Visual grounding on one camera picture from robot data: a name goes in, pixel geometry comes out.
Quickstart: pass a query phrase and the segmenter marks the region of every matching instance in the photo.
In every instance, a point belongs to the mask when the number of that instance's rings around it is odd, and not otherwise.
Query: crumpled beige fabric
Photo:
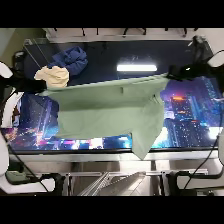
[[[52,68],[43,67],[34,76],[36,80],[45,80],[47,87],[66,87],[69,80],[69,72],[66,68],[53,66]]]

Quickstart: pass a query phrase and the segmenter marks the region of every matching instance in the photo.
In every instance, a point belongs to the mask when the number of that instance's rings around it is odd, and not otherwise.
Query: crumpled blue fabric
[[[58,66],[60,68],[66,68],[70,77],[80,74],[88,63],[86,52],[80,47],[69,48],[52,57],[55,62],[50,63],[47,67],[52,68],[53,66]]]

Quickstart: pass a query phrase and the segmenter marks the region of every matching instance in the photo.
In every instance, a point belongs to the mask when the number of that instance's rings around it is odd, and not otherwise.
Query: light green shirt
[[[132,151],[144,159],[160,134],[166,74],[51,88],[42,93],[59,103],[58,137],[91,139],[132,134]]]

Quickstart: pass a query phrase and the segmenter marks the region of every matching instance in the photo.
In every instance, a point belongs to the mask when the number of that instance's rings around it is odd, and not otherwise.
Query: floor
[[[64,43],[64,42],[82,42],[82,41],[103,41],[103,40],[190,40],[193,35],[203,35],[206,37],[207,41],[210,44],[210,47],[213,53],[224,49],[224,29],[223,28],[199,28],[198,31],[193,32],[193,29],[189,29],[189,33],[187,37],[183,38],[183,31],[181,29],[169,29],[169,31],[164,31],[163,28],[147,28],[147,35],[146,36],[139,36],[141,31],[137,29],[131,29],[129,35],[126,38],[121,36],[110,36],[110,35],[121,35],[123,33],[123,29],[99,29],[99,36],[96,36],[96,29],[85,29],[86,36],[82,37],[81,29],[77,28],[58,28],[57,34],[54,34],[51,37],[48,37],[52,42],[57,43]],[[185,169],[185,168],[196,168],[201,163],[200,160],[188,160],[188,161],[156,161],[156,169],[157,170],[164,170],[164,169]],[[28,165],[35,170],[38,171],[45,171],[45,172],[61,172],[63,171],[105,171],[105,170],[151,170],[150,162],[121,162],[119,164],[113,165],[113,163],[104,163],[103,165],[100,163],[82,163],[82,164],[67,164],[61,163],[59,166],[56,163],[34,163],[30,162]],[[221,169],[221,164],[219,160],[209,160],[205,165],[205,168],[208,168],[210,173],[217,173]],[[140,195],[151,195],[149,193],[149,187],[145,185],[145,191],[141,191]]]

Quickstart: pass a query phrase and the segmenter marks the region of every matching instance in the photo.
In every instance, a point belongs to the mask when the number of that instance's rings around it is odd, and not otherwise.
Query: green cloth
[[[59,103],[57,137],[91,139],[132,134],[132,151],[144,159],[164,120],[163,75],[51,88],[42,96]]]

